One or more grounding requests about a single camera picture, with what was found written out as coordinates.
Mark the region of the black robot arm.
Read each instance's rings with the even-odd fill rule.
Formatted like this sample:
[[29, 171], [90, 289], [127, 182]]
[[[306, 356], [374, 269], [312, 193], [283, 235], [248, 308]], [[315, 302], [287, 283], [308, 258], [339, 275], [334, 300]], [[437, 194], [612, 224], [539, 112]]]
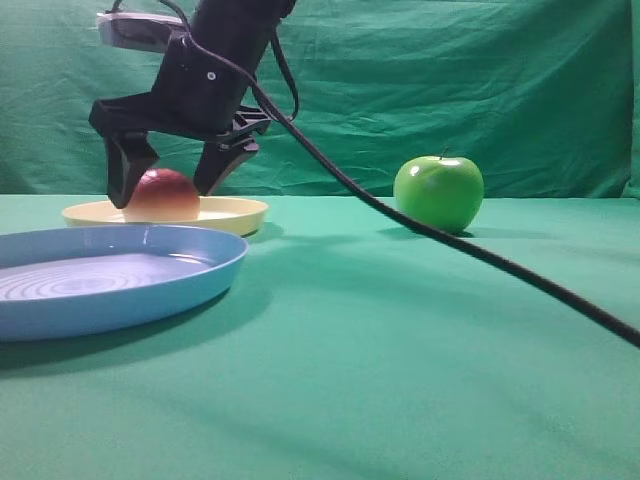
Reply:
[[107, 154], [107, 195], [125, 208], [142, 175], [159, 159], [151, 132], [203, 142], [193, 184], [210, 195], [255, 155], [254, 138], [271, 117], [265, 104], [243, 105], [257, 67], [271, 47], [288, 86], [295, 82], [277, 39], [291, 1], [201, 1], [190, 22], [179, 16], [123, 12], [113, 5], [97, 16], [111, 46], [157, 52], [163, 59], [150, 91], [94, 102], [89, 123]]

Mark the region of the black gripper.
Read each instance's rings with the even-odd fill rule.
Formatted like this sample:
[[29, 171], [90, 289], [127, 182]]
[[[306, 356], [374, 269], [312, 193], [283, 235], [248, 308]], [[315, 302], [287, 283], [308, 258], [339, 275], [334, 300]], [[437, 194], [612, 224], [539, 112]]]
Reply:
[[150, 91], [94, 102], [90, 125], [104, 138], [107, 196], [124, 209], [142, 176], [159, 160], [148, 132], [206, 142], [193, 175], [202, 196], [210, 196], [242, 163], [259, 151], [255, 141], [227, 143], [271, 119], [260, 107], [241, 104], [272, 34], [251, 32], [102, 32], [103, 43], [161, 53]]

